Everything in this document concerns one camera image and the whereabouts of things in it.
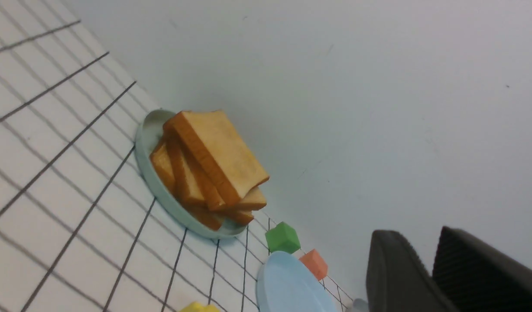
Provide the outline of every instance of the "plate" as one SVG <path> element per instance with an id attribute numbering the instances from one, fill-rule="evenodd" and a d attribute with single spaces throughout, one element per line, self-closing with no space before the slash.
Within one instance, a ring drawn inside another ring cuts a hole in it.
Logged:
<path id="1" fill-rule="evenodd" d="M 260 312 L 337 312 L 308 268 L 284 251 L 272 253 L 260 268 L 256 299 Z"/>
<path id="2" fill-rule="evenodd" d="M 234 237 L 243 232 L 245 227 L 226 219 L 218 231 L 213 231 L 190 215 L 177 200 L 169 193 L 160 180 L 149 156 L 162 137 L 162 125 L 175 115 L 174 112 L 158 109 L 150 112 L 139 125 L 135 136 L 135 158 L 143 179 L 149 186 L 151 193 L 156 197 L 164 209 L 189 230 L 212 239 Z"/>

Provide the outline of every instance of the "yellow block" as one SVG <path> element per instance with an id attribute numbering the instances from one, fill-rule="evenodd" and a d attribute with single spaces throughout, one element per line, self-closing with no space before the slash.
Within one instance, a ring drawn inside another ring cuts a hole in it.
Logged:
<path id="1" fill-rule="evenodd" d="M 220 310 L 211 304 L 202 306 L 202 304 L 198 302 L 193 302 L 179 312 L 220 312 Z"/>

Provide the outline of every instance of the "light green plate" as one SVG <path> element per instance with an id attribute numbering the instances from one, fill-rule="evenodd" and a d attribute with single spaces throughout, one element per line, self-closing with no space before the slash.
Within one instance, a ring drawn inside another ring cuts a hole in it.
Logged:
<path id="1" fill-rule="evenodd" d="M 242 233 L 245 227 L 228 219 L 226 219 L 218 231 L 213 231 L 197 221 L 197 219 L 193 218 L 193 216 L 181 207 L 164 186 L 158 174 L 156 174 L 149 156 L 162 137 L 162 125 L 169 118 L 173 117 L 173 115 L 175 115 L 175 113 L 168 110 L 153 110 L 147 115 L 147 117 L 145 117 L 145 120 L 143 120 L 137 129 L 137 136 L 135 138 L 135 158 L 137 158 L 137 164 L 139 165 L 139 169 L 141 170 L 149 189 L 171 216 L 188 227 L 189 230 L 194 231 L 199 235 L 212 239 L 219 239 L 234 237 L 237 234 Z"/>

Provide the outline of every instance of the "toast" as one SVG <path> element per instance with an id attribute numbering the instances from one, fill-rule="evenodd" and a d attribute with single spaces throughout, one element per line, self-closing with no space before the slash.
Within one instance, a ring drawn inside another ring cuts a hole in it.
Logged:
<path id="1" fill-rule="evenodd" d="M 181 149 L 179 138 L 168 134 L 165 141 L 166 149 L 175 176 L 175 194 L 185 207 L 205 207 L 206 201 L 197 184 L 197 180 L 189 168 L 187 159 Z"/>
<path id="2" fill-rule="evenodd" d="M 175 175 L 173 174 L 172 164 L 164 140 L 160 140 L 149 158 L 164 186 L 175 196 Z"/>
<path id="3" fill-rule="evenodd" d="M 163 128 L 175 129 L 228 206 L 270 178 L 221 110 L 180 112 Z"/>
<path id="4" fill-rule="evenodd" d="M 231 211 L 259 211 L 266 206 L 266 197 L 257 187 L 251 189 L 249 193 L 237 205 L 228 207 Z"/>
<path id="5" fill-rule="evenodd" d="M 219 211 L 219 215 L 224 215 L 228 219 L 232 219 L 238 225 L 247 225 L 254 220 L 253 213 L 250 211 Z"/>
<path id="6" fill-rule="evenodd" d="M 220 214 L 210 213 L 203 207 L 186 207 L 183 206 L 197 221 L 209 227 L 211 230 L 218 231 L 225 221 L 225 217 Z"/>
<path id="7" fill-rule="evenodd" d="M 204 195 L 208 210 L 221 211 L 225 209 L 226 202 L 222 199 L 222 197 L 218 193 L 218 189 L 216 188 L 216 186 L 214 186 L 214 184 L 212 184 L 212 181 L 210 181 L 210 178 L 208 177 L 206 172 L 204 172 L 201 165 L 199 165 L 195 157 L 184 146 L 184 144 L 181 144 L 181 150 L 183 151 L 183 155 L 187 159 L 189 169 L 195 176 L 197 184 L 201 189 L 202 194 Z"/>

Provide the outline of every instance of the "white grid mat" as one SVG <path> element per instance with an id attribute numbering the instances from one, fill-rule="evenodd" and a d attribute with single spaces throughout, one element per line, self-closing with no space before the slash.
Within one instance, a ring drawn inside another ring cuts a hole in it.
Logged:
<path id="1" fill-rule="evenodd" d="M 157 108 L 62 2 L 0 0 L 1 312 L 258 310 L 275 223 L 212 241 L 170 218 L 133 156 Z"/>

